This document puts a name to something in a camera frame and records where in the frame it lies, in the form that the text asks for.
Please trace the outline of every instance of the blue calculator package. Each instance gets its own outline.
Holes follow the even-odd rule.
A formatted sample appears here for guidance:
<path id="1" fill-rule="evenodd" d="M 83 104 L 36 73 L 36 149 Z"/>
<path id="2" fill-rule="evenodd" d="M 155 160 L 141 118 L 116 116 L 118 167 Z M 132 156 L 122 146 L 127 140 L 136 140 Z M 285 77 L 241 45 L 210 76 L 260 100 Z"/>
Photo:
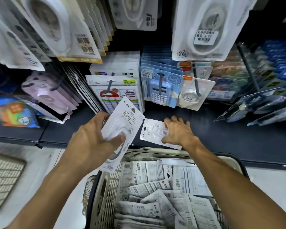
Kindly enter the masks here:
<path id="1" fill-rule="evenodd" d="M 144 100 L 176 107 L 183 83 L 183 69 L 176 65 L 169 47 L 143 47 L 140 72 Z"/>

